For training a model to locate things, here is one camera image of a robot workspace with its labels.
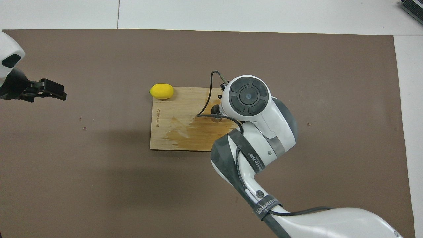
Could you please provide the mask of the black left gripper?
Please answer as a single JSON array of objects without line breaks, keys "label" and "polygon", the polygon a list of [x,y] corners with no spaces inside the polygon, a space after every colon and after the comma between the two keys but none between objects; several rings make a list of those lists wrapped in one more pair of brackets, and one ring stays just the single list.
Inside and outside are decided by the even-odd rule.
[{"label": "black left gripper", "polygon": [[[20,69],[12,69],[0,88],[0,98],[3,100],[16,99],[34,102],[38,91],[33,88],[33,83],[34,81],[30,81]],[[41,79],[40,83],[41,97],[51,97],[66,101],[66,93],[62,84],[49,79]]]}]

